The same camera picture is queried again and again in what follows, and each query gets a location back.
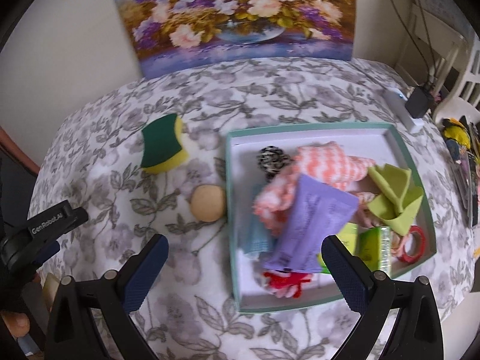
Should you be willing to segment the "floral grey white blanket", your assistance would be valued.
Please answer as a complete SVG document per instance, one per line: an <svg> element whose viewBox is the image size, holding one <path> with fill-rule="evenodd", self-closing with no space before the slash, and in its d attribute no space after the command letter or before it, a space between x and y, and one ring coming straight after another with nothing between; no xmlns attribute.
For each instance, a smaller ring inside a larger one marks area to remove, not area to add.
<svg viewBox="0 0 480 360"><path fill-rule="evenodd" d="M226 222L204 224L193 190L224 183L224 139L233 130L315 122L396 123L383 89L404 82L362 59L261 58L138 80L65 119L37 178L29 212L70 201L89 221L63 236L42 275L78 281L120 268L155 234L170 254L133 320L161 359L329 359L357 315L344 301L275 314L236 311ZM143 128L168 114L182 122L189 157L169 172L141 168Z"/></svg>

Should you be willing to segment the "black power adapter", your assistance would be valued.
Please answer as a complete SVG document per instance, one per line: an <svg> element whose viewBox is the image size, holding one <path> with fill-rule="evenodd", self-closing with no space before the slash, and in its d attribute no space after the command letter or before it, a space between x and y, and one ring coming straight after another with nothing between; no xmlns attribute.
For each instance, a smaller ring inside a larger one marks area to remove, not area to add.
<svg viewBox="0 0 480 360"><path fill-rule="evenodd" d="M434 108L434 105L435 101L431 92L423 86L416 86L408 97L405 108L412 118L421 119Z"/></svg>

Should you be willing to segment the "green yellow sponge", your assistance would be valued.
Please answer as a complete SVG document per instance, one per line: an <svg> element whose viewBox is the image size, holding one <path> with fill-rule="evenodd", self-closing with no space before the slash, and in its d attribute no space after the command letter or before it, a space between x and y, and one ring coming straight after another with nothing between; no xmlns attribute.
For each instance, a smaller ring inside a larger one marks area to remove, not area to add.
<svg viewBox="0 0 480 360"><path fill-rule="evenodd" d="M182 119L175 113L154 120L142 129L141 168L150 174L169 172L189 157L182 144Z"/></svg>

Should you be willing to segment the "pink white chevron cloth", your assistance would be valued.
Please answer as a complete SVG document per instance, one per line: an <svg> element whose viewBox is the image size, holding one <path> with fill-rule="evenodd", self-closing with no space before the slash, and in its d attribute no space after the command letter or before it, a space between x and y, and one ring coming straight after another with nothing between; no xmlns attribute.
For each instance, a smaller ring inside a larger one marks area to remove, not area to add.
<svg viewBox="0 0 480 360"><path fill-rule="evenodd" d="M346 191L351 183L366 178L376 162L351 156L335 141L298 147L293 162L272 178L253 203L253 213L274 237L281 234L294 198L299 176L305 174L336 189Z"/></svg>

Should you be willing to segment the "teal white cardboard box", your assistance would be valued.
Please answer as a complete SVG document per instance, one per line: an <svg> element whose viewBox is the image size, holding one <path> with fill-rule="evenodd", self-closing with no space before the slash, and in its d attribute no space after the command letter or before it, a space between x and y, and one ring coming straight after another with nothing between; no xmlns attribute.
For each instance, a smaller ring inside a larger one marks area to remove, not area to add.
<svg viewBox="0 0 480 360"><path fill-rule="evenodd" d="M335 141L347 155L372 158L379 165L409 168L411 182L422 185L402 136L388 123L292 124L250 128L228 133L225 174L228 203L229 252L233 297L239 312L264 314L292 311L335 302L341 292L331 275L316 275L298 299L277 298L260 284L260 270L242 250L252 223L254 188L265 178L257 165L260 149L273 145L292 155L300 146Z"/></svg>

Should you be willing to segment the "lime green cloth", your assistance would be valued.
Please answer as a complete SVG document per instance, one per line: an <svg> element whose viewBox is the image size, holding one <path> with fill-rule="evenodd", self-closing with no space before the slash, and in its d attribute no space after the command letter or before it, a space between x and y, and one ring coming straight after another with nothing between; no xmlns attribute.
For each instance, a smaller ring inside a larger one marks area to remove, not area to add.
<svg viewBox="0 0 480 360"><path fill-rule="evenodd" d="M368 210L399 236L406 236L420 210L424 190L412 183L412 170L391 164L370 166L368 176L380 194Z"/></svg>

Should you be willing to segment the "red tape roll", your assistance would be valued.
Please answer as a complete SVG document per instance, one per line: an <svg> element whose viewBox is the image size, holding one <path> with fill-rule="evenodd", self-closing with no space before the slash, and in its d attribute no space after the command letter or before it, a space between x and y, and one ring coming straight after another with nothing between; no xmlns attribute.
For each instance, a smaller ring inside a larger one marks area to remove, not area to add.
<svg viewBox="0 0 480 360"><path fill-rule="evenodd" d="M414 264L423 256L426 248L426 238L423 230L412 225L406 236L400 238L394 255L402 263Z"/></svg>

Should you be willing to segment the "white chair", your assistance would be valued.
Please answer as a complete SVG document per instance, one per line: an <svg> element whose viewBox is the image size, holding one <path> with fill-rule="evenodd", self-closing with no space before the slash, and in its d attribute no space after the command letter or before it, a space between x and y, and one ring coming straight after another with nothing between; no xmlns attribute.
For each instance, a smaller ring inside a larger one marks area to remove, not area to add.
<svg viewBox="0 0 480 360"><path fill-rule="evenodd" d="M429 69L431 94L438 103L432 119L440 125L445 118L465 117L479 123L479 36L463 36L453 27L414 3L408 19L396 72L410 86L420 83L410 50L426 47L432 54Z"/></svg>

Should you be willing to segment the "flower bouquet painting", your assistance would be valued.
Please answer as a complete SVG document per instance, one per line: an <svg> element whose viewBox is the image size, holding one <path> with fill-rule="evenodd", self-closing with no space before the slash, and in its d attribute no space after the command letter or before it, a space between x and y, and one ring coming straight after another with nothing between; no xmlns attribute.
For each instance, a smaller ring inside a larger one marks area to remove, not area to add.
<svg viewBox="0 0 480 360"><path fill-rule="evenodd" d="M349 60L356 0L115 0L146 78L271 57Z"/></svg>

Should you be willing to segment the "green tissue pack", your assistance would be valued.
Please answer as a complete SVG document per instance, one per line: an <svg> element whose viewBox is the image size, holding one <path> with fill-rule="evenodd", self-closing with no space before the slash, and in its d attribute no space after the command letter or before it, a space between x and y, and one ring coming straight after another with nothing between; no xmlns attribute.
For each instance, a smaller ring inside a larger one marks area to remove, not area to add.
<svg viewBox="0 0 480 360"><path fill-rule="evenodd" d="M391 274L391 230L388 226L360 232L356 223L348 223L337 237L352 255L365 263L369 270Z"/></svg>

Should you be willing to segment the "light blue cloth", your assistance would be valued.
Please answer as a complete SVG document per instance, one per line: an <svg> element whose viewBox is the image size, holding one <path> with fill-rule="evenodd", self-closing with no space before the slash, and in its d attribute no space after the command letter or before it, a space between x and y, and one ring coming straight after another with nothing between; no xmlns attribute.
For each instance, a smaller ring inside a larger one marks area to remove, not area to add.
<svg viewBox="0 0 480 360"><path fill-rule="evenodd" d="M270 254L275 243L270 230L265 228L260 217L253 212L253 203L263 187L263 184L253 184L249 198L242 200L236 224L241 252L251 260L260 259L262 254Z"/></svg>

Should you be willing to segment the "purple wipes packet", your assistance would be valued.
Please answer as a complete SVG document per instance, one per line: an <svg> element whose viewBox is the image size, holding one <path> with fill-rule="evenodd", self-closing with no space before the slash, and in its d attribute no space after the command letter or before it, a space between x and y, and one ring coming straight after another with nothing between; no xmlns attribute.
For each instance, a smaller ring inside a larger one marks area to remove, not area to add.
<svg viewBox="0 0 480 360"><path fill-rule="evenodd" d="M266 270L320 273L323 240L339 233L359 207L359 198L301 174L295 199Z"/></svg>

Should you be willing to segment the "black white leopard scrunchie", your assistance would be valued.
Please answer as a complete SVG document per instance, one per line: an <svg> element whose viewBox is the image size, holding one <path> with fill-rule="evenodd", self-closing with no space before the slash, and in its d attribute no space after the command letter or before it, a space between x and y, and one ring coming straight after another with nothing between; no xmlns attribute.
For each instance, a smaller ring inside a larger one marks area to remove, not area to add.
<svg viewBox="0 0 480 360"><path fill-rule="evenodd" d="M264 172L267 181L272 180L284 167L291 163L291 158L281 148L268 145L256 156L259 169Z"/></svg>

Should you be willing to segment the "red white scrunchie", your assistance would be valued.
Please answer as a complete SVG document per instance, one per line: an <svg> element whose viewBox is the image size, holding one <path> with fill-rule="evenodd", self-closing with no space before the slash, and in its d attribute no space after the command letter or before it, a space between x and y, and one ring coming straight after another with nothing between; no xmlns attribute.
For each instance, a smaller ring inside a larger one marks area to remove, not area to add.
<svg viewBox="0 0 480 360"><path fill-rule="evenodd" d="M303 293L303 286L312 282L310 273L265 271L264 287L276 298L298 299Z"/></svg>

